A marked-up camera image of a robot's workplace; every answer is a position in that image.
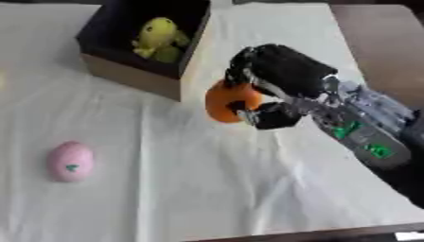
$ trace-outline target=black box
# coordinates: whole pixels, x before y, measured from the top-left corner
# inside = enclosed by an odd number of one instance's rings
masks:
[[[209,0],[111,0],[94,14],[77,40],[93,75],[181,101],[183,73],[209,16]],[[175,63],[146,60],[133,53],[132,40],[155,17],[171,19],[191,40]]]

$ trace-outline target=black robotic finger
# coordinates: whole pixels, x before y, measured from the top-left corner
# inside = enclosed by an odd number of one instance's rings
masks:
[[[255,49],[252,73],[284,93],[316,98],[323,91],[323,78],[337,70],[284,45],[264,44]]]
[[[264,103],[259,106],[256,113],[259,119],[256,128],[259,130],[293,127],[302,117],[294,106],[284,102]]]
[[[253,111],[246,110],[244,101],[231,102],[227,107],[259,130],[293,127],[302,117],[294,106],[282,102],[264,103]]]
[[[250,81],[248,77],[244,75],[243,70],[246,66],[250,65],[252,55],[252,47],[246,47],[231,59],[230,68],[225,71],[225,86],[232,87]]]

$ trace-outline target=robotic hand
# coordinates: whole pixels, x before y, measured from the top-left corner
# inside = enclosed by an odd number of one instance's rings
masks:
[[[265,44],[239,52],[224,84],[252,86],[281,102],[247,110],[228,108],[260,130],[294,126],[311,115],[316,125],[382,180],[424,208],[424,117],[389,96],[350,81],[337,70],[284,45]]]

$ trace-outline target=white tablecloth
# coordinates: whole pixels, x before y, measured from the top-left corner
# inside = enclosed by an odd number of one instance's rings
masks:
[[[214,9],[184,103],[87,73],[73,37],[96,9],[0,5],[0,241],[160,242],[423,220],[309,118],[256,131],[204,112],[204,92],[246,45],[283,43],[362,81],[328,6]],[[68,140],[96,153],[86,181],[46,174],[47,151]]]

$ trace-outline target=wooden table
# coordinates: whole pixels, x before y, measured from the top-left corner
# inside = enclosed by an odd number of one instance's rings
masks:
[[[424,28],[398,5],[331,7],[369,86],[412,108],[424,106]]]

